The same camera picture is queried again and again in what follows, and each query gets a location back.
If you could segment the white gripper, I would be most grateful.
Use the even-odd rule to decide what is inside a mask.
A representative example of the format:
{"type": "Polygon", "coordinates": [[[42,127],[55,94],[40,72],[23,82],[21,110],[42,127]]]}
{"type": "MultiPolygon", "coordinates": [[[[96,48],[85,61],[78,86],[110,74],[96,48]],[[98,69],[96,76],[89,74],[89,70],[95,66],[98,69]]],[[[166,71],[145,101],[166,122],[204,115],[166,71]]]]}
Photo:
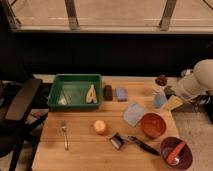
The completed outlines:
{"type": "Polygon", "coordinates": [[[195,97],[195,94],[193,93],[193,85],[185,79],[180,79],[177,83],[175,83],[172,86],[172,91],[176,96],[172,95],[163,105],[165,110],[171,111],[176,109],[183,104],[183,101],[190,101],[195,97]]]}

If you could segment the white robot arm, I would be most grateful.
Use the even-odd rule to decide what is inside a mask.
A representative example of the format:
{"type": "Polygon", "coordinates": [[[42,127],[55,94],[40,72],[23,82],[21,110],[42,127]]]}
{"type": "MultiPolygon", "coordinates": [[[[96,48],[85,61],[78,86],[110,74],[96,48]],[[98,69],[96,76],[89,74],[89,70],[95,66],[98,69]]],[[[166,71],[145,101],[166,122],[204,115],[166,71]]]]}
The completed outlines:
{"type": "Polygon", "coordinates": [[[164,110],[171,111],[206,91],[213,91],[213,59],[199,61],[193,72],[181,78],[171,90],[174,94],[162,106],[164,110]]]}

